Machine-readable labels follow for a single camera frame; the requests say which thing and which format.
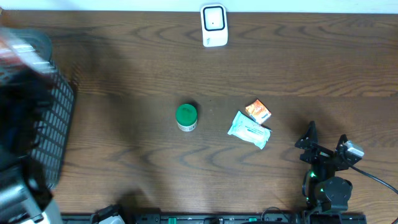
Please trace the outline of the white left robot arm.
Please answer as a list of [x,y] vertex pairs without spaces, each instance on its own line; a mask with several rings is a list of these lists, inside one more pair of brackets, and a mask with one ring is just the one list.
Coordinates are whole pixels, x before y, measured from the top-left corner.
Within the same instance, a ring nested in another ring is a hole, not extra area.
[[53,103],[52,82],[32,70],[1,85],[1,223],[125,223],[110,205],[92,214],[62,214],[46,185],[42,165],[31,158],[42,113]]

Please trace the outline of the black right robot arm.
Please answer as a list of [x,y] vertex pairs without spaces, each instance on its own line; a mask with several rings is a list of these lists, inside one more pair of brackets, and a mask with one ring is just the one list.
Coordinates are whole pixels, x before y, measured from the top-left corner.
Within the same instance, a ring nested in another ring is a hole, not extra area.
[[306,222],[318,215],[347,211],[353,186],[350,181],[335,175],[349,169],[343,160],[346,142],[346,136],[342,135],[334,151],[319,145],[316,124],[311,121],[307,132],[295,143],[295,147],[303,149],[300,160],[311,165],[302,185],[302,193],[307,198],[307,210],[303,213]]

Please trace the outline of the light blue wipes packet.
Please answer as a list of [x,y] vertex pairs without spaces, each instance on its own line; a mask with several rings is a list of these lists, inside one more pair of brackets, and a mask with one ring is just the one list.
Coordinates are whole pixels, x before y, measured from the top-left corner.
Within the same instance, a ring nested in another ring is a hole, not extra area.
[[271,136],[271,130],[257,124],[238,111],[228,130],[228,135],[236,136],[243,141],[253,143],[259,149],[264,149]]

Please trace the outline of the orange small carton box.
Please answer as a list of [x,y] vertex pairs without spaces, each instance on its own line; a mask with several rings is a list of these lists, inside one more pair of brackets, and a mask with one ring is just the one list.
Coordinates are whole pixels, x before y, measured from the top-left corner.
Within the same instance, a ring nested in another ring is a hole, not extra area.
[[258,124],[263,124],[272,115],[268,108],[259,100],[245,107],[245,111]]

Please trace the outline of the red Top snack packet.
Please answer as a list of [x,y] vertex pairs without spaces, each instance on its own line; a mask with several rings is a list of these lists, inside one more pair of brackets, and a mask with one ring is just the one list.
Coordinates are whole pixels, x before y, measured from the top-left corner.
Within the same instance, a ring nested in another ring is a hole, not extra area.
[[51,63],[52,43],[43,32],[2,27],[1,43],[1,60],[8,65],[25,65],[43,76],[55,73]]

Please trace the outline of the green lid cup container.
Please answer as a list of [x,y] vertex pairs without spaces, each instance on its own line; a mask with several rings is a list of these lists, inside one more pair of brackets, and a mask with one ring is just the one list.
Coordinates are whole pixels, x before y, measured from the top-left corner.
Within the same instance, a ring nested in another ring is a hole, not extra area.
[[193,105],[182,104],[176,110],[175,119],[180,130],[184,132],[193,131],[197,127],[197,109]]

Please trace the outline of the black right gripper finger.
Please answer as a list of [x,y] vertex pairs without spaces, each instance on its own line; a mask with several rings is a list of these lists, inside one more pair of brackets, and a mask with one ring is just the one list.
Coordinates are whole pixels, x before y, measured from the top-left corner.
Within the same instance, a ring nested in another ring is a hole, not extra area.
[[312,149],[318,144],[317,128],[314,121],[309,122],[307,132],[295,143],[299,149]]
[[336,149],[340,149],[341,147],[343,147],[344,143],[348,141],[348,138],[345,134],[342,134],[338,140],[338,144]]

